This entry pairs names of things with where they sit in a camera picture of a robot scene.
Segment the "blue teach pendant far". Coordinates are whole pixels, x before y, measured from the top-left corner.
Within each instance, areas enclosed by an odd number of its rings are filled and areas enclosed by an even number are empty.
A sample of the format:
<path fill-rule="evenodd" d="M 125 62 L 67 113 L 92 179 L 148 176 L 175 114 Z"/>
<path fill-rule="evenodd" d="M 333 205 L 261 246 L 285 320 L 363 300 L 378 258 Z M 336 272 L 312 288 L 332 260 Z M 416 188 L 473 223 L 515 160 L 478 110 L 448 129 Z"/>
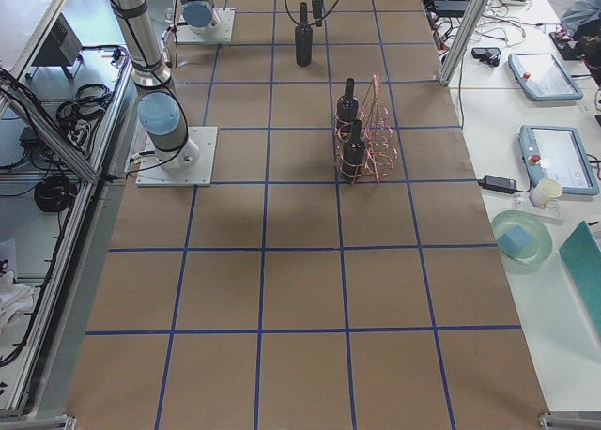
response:
<path fill-rule="evenodd" d="M 517 83 L 532 100 L 583 98 L 583 92 L 555 54 L 512 53 L 507 62 Z"/>

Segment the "wine bottle in basket front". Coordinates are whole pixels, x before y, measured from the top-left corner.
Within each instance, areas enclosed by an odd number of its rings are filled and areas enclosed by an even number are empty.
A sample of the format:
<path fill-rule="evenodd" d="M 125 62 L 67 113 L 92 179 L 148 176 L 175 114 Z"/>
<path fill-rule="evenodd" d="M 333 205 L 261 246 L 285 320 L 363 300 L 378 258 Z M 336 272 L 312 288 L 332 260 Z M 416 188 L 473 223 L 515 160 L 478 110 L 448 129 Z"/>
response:
<path fill-rule="evenodd" d="M 341 164 L 342 176 L 348 181 L 355 181 L 361 174 L 365 142 L 362 139 L 362 122 L 354 120 L 350 125 L 350 135 L 343 143 Z"/>

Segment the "blue teach pendant near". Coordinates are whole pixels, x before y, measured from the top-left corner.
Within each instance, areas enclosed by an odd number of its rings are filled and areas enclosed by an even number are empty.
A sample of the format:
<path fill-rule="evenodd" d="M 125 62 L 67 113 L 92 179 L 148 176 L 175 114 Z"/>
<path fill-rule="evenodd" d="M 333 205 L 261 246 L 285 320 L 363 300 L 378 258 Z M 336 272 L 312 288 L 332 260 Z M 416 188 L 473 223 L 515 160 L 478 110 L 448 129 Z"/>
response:
<path fill-rule="evenodd" d="M 522 125 L 518 142 L 532 185 L 547 177 L 559 182 L 567 194 L 600 193 L 576 128 Z"/>

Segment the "blue foam cube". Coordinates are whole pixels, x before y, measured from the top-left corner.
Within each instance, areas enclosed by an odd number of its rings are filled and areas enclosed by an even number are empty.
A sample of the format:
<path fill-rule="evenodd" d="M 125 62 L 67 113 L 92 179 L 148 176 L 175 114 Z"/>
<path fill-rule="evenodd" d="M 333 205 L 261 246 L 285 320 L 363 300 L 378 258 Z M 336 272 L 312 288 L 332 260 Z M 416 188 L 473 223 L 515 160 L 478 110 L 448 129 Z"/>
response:
<path fill-rule="evenodd" d="M 499 248 L 507 255 L 514 256 L 532 242 L 532 236 L 520 225 L 510 225 L 503 229 L 497 238 Z"/>

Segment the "dark glass wine bottle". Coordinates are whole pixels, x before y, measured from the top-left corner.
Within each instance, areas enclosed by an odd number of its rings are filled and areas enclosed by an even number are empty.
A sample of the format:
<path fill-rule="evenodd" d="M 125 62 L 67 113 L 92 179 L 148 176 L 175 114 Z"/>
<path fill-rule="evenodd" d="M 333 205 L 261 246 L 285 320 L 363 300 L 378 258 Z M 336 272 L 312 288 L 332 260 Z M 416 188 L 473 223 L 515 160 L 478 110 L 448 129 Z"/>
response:
<path fill-rule="evenodd" d="M 308 21 L 308 5 L 300 3 L 300 21 L 295 28 L 296 63 L 300 67 L 308 67 L 312 62 L 313 29 Z"/>

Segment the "black controller box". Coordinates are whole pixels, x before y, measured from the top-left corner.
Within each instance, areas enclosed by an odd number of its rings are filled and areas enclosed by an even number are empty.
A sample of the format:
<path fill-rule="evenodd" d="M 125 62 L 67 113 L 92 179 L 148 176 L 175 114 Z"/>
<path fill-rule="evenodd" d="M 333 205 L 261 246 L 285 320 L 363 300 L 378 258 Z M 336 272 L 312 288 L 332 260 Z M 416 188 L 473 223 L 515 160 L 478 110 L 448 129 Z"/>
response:
<path fill-rule="evenodd" d="M 34 68 L 60 67 L 65 76 L 72 80 L 74 75 L 69 68 L 82 60 L 82 49 L 81 41 L 65 16 L 60 13 L 34 58 L 32 66 Z"/>

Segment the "green glass plate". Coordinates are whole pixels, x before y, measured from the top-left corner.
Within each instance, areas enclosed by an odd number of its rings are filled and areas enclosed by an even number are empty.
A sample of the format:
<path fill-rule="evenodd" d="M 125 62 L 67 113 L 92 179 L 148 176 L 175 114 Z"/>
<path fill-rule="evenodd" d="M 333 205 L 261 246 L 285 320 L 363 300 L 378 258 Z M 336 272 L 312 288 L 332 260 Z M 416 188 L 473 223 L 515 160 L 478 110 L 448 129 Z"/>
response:
<path fill-rule="evenodd" d="M 510 225 L 522 226 L 532 236 L 532 242 L 514 256 L 505 254 L 499 248 L 504 255 L 528 266 L 540 265 L 550 257 L 553 249 L 551 236 L 536 216 L 519 210 L 505 210 L 499 213 L 491 222 L 496 243 L 503 229 Z"/>

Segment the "blue teach pendant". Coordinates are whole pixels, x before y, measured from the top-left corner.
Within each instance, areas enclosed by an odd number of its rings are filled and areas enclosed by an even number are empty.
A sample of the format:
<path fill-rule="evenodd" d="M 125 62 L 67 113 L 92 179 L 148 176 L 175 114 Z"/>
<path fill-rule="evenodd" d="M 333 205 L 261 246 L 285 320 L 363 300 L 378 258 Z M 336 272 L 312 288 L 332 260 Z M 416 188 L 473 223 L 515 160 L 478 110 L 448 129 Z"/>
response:
<path fill-rule="evenodd" d="M 512 53 L 507 62 L 517 83 L 532 100 L 583 98 L 583 92 L 555 54 Z"/>
<path fill-rule="evenodd" d="M 532 185 L 547 177 L 559 182 L 567 194 L 600 193 L 576 128 L 522 125 L 518 142 Z"/>

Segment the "black power adapter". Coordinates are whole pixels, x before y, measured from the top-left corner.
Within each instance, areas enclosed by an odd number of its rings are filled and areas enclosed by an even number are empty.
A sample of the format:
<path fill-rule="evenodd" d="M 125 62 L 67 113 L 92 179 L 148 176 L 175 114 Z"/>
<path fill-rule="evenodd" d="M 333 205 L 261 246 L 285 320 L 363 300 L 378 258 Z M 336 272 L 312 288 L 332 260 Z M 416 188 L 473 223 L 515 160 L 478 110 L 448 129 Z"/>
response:
<path fill-rule="evenodd" d="M 517 192 L 516 182 L 507 177 L 484 175 L 478 180 L 478 184 L 482 189 L 493 192 L 501 192 L 505 194 L 514 194 Z"/>

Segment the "wine bottle in basket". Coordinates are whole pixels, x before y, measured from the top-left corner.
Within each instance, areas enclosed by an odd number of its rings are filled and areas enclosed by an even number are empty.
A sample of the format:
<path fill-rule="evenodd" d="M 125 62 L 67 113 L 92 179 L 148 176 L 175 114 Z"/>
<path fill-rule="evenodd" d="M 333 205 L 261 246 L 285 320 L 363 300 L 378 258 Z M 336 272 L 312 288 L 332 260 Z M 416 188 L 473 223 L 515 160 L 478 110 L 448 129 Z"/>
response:
<path fill-rule="evenodd" d="M 354 97 L 355 80 L 347 78 L 345 92 L 336 104 L 336 129 L 342 133 L 350 133 L 351 124 L 356 120 L 359 103 Z"/>
<path fill-rule="evenodd" d="M 362 139 L 362 122 L 354 120 L 350 125 L 350 135 L 343 143 L 341 164 L 342 176 L 348 181 L 355 181 L 361 174 L 365 142 Z"/>

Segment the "aluminium frame post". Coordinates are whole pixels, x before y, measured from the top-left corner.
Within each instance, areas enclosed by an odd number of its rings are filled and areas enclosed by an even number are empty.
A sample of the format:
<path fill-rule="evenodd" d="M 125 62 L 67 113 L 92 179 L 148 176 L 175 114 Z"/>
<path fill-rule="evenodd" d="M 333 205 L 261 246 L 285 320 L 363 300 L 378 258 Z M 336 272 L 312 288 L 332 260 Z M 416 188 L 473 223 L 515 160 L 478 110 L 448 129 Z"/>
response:
<path fill-rule="evenodd" d="M 439 83 L 448 86 L 452 80 L 455 70 L 463 59 L 467 45 L 470 41 L 476 24 L 482 17 L 488 0 L 470 0 L 463 19 L 455 34 L 455 39 L 447 52 L 444 63 L 439 73 Z"/>

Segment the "teal box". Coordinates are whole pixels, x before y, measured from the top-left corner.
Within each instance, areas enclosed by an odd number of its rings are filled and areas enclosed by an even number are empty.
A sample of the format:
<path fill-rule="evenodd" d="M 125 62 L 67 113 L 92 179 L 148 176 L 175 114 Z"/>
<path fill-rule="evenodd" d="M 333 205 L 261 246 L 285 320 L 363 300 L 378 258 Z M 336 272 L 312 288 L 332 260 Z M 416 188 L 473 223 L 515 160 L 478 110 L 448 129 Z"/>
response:
<path fill-rule="evenodd" d="M 600 332 L 600 244 L 580 222 L 560 247 L 560 257 L 597 332 Z"/>

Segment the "wine bottle in basket rear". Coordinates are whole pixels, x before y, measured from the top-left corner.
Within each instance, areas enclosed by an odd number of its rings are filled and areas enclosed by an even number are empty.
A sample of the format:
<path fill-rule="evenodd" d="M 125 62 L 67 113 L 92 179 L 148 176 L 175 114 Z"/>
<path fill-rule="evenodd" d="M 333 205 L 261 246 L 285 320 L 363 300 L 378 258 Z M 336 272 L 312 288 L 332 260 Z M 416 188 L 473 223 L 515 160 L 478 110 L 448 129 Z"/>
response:
<path fill-rule="evenodd" d="M 355 80 L 347 78 L 345 92 L 336 104 L 336 129 L 342 133 L 350 133 L 351 124 L 356 120 L 359 103 L 354 97 Z"/>

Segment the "white paper cup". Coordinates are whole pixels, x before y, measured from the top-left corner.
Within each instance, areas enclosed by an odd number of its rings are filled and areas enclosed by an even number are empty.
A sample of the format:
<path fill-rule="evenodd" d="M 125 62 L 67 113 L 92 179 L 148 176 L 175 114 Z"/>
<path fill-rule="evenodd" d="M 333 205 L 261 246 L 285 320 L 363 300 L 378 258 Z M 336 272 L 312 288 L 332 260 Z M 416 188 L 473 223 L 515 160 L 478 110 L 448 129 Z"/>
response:
<path fill-rule="evenodd" d="M 529 200 L 534 207 L 545 208 L 551 201 L 563 194 L 562 185 L 555 179 L 542 178 L 532 189 Z"/>

